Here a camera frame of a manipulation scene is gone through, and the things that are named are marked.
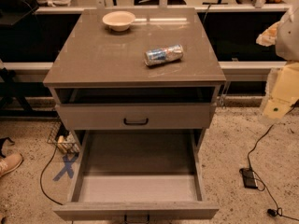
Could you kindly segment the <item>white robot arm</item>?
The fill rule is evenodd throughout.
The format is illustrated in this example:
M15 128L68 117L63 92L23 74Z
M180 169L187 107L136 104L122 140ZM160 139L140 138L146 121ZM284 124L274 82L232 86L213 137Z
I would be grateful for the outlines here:
M271 71L266 84L266 97L261 104L266 119L282 119L299 100L299 6L292 6L264 32L256 43L274 45L276 55L286 63Z

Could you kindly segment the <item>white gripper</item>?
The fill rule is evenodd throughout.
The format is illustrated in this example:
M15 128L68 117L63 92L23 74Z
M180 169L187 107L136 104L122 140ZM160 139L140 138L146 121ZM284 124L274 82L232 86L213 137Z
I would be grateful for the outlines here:
M267 77L259 115L262 124L278 122L299 100L299 4L292 5L279 21L276 54L287 62L271 69Z

